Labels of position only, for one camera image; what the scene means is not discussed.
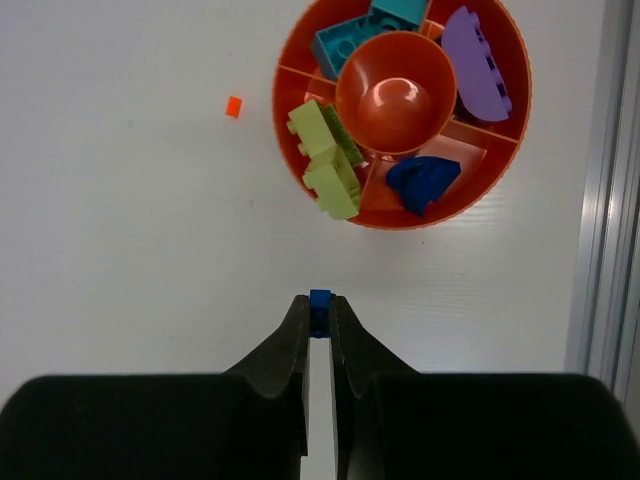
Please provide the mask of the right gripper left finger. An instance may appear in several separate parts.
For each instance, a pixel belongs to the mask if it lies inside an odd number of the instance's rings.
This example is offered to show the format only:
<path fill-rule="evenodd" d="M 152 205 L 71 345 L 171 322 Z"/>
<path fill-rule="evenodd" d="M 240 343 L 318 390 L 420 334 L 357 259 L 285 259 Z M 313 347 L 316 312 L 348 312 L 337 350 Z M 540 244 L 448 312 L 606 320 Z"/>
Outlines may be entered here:
<path fill-rule="evenodd" d="M 296 479 L 310 302 L 221 373 L 41 376 L 1 411 L 5 479 Z"/>

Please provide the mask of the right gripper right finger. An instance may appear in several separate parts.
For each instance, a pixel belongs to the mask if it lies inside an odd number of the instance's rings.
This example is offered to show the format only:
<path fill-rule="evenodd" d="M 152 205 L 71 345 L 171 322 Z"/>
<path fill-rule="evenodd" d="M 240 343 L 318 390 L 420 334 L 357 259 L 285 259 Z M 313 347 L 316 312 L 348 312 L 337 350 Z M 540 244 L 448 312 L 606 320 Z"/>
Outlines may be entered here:
<path fill-rule="evenodd" d="M 421 373 L 336 296 L 328 314 L 341 479 L 635 479 L 639 444 L 598 380 Z"/>

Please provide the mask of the small blue lego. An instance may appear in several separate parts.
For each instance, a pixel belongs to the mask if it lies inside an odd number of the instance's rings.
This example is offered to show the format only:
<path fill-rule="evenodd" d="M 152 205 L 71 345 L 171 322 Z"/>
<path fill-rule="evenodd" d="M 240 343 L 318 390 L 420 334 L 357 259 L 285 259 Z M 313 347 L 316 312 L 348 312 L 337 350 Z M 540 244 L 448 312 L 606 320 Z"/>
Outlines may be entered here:
<path fill-rule="evenodd" d="M 309 292 L 309 335 L 312 338 L 329 338 L 329 308 L 332 292 L 326 289 L 312 289 Z"/>

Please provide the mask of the blue lego piece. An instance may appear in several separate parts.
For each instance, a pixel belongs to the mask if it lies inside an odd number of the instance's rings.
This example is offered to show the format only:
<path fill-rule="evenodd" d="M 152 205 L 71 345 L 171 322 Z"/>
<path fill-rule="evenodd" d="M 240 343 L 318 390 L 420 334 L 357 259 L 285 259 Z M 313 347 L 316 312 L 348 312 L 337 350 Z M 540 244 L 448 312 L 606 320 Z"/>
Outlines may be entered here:
<path fill-rule="evenodd" d="M 421 156 L 396 164 L 385 180 L 389 188 L 400 195 L 406 211 L 424 216 L 428 205 L 438 201 L 460 174 L 459 162 Z"/>

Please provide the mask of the purple lego piece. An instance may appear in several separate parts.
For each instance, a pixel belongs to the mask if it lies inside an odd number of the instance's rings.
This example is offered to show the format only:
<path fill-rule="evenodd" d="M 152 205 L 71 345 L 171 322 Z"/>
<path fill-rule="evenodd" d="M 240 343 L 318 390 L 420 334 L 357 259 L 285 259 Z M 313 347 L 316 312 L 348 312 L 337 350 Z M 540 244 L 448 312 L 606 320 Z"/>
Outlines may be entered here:
<path fill-rule="evenodd" d="M 461 6 L 447 20 L 440 43 L 453 65 L 458 94 L 469 114 L 482 122 L 507 120 L 512 102 L 479 16 Z"/>

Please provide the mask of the teal lego brick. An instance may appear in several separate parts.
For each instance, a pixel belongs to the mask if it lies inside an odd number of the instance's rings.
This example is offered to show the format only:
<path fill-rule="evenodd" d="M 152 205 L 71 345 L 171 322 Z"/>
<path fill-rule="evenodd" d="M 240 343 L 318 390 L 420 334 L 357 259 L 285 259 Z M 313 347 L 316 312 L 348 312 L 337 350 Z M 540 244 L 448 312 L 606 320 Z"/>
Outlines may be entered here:
<path fill-rule="evenodd" d="M 318 30 L 311 51 L 323 76 L 336 81 L 351 54 L 380 32 L 380 23 L 362 15 Z"/>

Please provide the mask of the teal lego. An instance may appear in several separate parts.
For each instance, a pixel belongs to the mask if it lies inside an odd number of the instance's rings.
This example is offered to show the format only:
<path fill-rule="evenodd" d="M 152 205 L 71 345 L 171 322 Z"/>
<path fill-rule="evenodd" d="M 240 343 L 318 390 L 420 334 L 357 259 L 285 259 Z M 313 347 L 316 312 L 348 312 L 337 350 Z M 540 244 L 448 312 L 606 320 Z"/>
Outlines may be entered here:
<path fill-rule="evenodd" d="M 429 0 L 373 0 L 369 13 L 398 20 L 409 30 L 418 30 L 428 10 Z"/>

